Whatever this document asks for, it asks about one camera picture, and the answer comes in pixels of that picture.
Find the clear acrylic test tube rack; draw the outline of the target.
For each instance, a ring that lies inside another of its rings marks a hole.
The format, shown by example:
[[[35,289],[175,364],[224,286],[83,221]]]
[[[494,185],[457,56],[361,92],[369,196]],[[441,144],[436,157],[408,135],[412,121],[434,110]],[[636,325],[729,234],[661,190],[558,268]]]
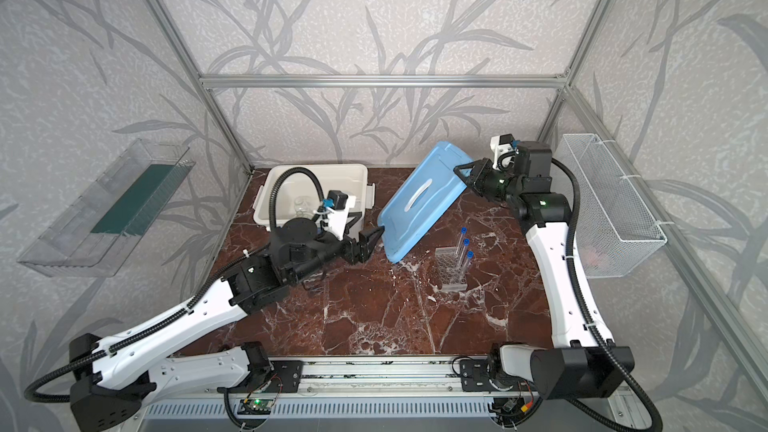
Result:
[[[457,255],[455,247],[441,247],[435,250],[435,267],[438,276],[438,290],[444,293],[467,290],[464,262],[466,255]]]

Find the blue plastic bin lid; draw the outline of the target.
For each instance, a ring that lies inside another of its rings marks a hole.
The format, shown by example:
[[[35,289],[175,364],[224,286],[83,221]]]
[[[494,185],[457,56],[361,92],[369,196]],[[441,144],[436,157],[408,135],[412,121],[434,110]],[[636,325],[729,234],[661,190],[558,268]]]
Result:
[[[459,147],[439,142],[379,214],[387,259],[400,262],[464,192],[454,168],[472,161]]]

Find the white plastic storage bin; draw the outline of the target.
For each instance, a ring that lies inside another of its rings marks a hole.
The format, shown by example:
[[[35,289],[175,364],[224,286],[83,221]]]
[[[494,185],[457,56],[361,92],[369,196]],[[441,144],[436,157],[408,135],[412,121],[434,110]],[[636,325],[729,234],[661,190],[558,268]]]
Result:
[[[291,165],[273,167],[265,183],[260,187],[253,203],[253,221],[260,226],[269,228],[269,197],[277,178]],[[331,189],[340,190],[347,195],[356,197],[352,213],[360,213],[361,218],[349,230],[349,234],[357,237],[365,224],[367,210],[374,205],[376,186],[368,181],[368,169],[362,164],[315,164],[306,165],[318,178],[324,194]],[[312,200],[313,211],[317,209],[320,200],[311,180],[303,174],[289,177],[280,187],[276,201],[276,222],[282,226],[287,220],[295,217],[293,202],[296,197],[309,196]]]

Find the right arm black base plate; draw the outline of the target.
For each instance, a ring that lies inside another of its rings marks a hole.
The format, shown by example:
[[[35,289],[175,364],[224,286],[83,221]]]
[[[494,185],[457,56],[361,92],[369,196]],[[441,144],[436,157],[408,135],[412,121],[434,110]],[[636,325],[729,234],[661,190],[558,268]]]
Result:
[[[500,392],[491,381],[487,359],[462,358],[457,367],[463,392]]]

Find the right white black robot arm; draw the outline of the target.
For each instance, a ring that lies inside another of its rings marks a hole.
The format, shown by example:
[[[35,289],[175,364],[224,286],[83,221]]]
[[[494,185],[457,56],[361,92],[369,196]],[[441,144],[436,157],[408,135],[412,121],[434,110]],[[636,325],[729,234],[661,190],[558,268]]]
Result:
[[[505,134],[492,139],[491,150],[491,158],[458,165],[454,173],[477,196],[505,204],[517,220],[542,276],[552,328],[549,349],[500,347],[496,362],[502,374],[532,382],[540,399],[565,400],[613,431],[626,427],[586,402],[607,398],[625,384],[648,413],[648,430],[662,430],[658,408],[632,375],[634,356],[615,343],[583,270],[576,175],[544,142]]]

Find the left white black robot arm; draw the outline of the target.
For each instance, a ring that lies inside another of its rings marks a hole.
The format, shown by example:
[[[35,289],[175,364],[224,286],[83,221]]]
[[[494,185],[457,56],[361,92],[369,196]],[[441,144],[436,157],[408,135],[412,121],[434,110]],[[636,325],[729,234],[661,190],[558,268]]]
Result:
[[[109,337],[86,333],[69,345],[68,363],[33,380],[24,397],[67,403],[83,431],[105,431],[164,394],[212,387],[224,395],[268,385],[274,368],[260,342],[173,361],[204,335],[236,323],[288,296],[291,287],[342,259],[365,263],[384,234],[377,226],[358,238],[337,237],[306,218],[272,230],[269,241],[245,251],[211,275],[189,299],[135,330]]]

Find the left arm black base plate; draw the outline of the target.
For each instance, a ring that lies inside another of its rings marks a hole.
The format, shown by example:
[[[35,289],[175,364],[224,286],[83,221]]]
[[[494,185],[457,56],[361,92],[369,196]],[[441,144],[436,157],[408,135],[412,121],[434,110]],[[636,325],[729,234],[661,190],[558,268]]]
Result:
[[[304,363],[300,360],[272,362],[269,372],[250,374],[235,390],[239,393],[297,393]]]

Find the small clear glass beaker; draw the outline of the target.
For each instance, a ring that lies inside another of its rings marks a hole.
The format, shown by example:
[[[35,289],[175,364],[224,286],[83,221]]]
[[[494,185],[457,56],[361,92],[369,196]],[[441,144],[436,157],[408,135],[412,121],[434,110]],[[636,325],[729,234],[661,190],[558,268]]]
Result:
[[[314,214],[312,200],[309,196],[299,196],[293,202],[296,217],[311,218]]]

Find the blue capped test tube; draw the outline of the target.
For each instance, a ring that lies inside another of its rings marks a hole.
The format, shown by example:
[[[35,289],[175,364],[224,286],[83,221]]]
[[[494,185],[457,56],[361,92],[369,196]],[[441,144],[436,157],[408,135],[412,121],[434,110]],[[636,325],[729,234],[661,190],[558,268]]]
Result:
[[[467,274],[468,274],[469,268],[470,268],[470,266],[472,265],[472,262],[473,262],[473,260],[474,260],[474,257],[475,257],[475,254],[474,254],[474,252],[473,252],[473,251],[468,251],[468,252],[467,252],[467,253],[464,255],[464,257],[463,257],[463,260],[462,260],[462,262],[461,262],[461,264],[460,264],[460,269],[459,269],[459,272],[460,272],[460,278],[462,279],[462,281],[463,281],[463,282],[465,282],[465,281],[466,281],[466,277],[467,277]]]
[[[461,247],[458,250],[459,255],[457,256],[457,267],[460,271],[465,271],[467,269],[473,257],[473,253],[469,250],[469,246],[470,239],[463,239],[461,242]]]
[[[461,228],[459,240],[455,249],[455,266],[456,267],[460,267],[460,264],[469,246],[469,238],[467,236],[467,231],[468,229],[466,227]]]

